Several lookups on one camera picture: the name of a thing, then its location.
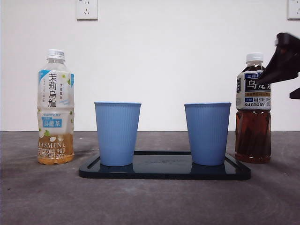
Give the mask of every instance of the black tray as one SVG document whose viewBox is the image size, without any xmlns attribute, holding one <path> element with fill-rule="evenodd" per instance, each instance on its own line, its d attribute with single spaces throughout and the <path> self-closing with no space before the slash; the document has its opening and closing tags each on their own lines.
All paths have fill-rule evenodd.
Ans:
<svg viewBox="0 0 300 225">
<path fill-rule="evenodd" d="M 105 166 L 99 155 L 79 167 L 84 178 L 248 180 L 251 170 L 226 154 L 223 165 L 205 166 L 192 162 L 190 151 L 135 151 L 132 164 Z"/>
</svg>

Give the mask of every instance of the electrical outlet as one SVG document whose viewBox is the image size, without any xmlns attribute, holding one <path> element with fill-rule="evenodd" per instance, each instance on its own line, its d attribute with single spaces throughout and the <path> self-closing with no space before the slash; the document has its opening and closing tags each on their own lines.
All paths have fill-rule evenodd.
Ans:
<svg viewBox="0 0 300 225">
<path fill-rule="evenodd" d="M 97 20 L 98 0 L 77 0 L 77 20 Z"/>
<path fill-rule="evenodd" d="M 287 18 L 300 19 L 300 0 L 287 1 Z"/>
</svg>

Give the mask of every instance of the bottle cap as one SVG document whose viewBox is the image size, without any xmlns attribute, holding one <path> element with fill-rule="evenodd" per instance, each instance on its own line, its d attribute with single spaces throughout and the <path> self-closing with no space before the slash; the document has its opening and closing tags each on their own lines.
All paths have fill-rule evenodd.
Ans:
<svg viewBox="0 0 300 225">
<path fill-rule="evenodd" d="M 60 59 L 65 60 L 65 53 L 59 49 L 49 49 L 47 59 Z"/>
<path fill-rule="evenodd" d="M 246 63 L 250 61 L 263 61 L 263 54 L 261 52 L 247 54 Z"/>
</svg>

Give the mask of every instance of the table surface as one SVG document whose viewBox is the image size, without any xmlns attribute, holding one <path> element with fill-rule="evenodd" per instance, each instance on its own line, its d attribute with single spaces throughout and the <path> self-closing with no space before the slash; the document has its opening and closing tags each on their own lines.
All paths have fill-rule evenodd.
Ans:
<svg viewBox="0 0 300 225">
<path fill-rule="evenodd" d="M 73 161 L 37 162 L 37 132 L 1 132 L 1 224 L 300 224 L 300 132 L 272 132 L 268 164 L 235 180 L 85 179 L 96 132 L 75 132 Z M 137 150 L 189 150 L 187 132 L 138 132 Z M 227 153 L 234 152 L 229 132 Z"/>
</svg>

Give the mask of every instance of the blue plastic cup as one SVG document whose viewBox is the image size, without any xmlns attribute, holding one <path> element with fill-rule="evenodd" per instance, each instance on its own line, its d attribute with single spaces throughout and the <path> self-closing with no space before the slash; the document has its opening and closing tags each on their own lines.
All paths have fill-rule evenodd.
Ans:
<svg viewBox="0 0 300 225">
<path fill-rule="evenodd" d="M 194 163 L 221 165 L 225 160 L 230 102 L 184 104 Z"/>
<path fill-rule="evenodd" d="M 101 164 L 132 163 L 140 108 L 140 103 L 95 102 Z"/>
</svg>

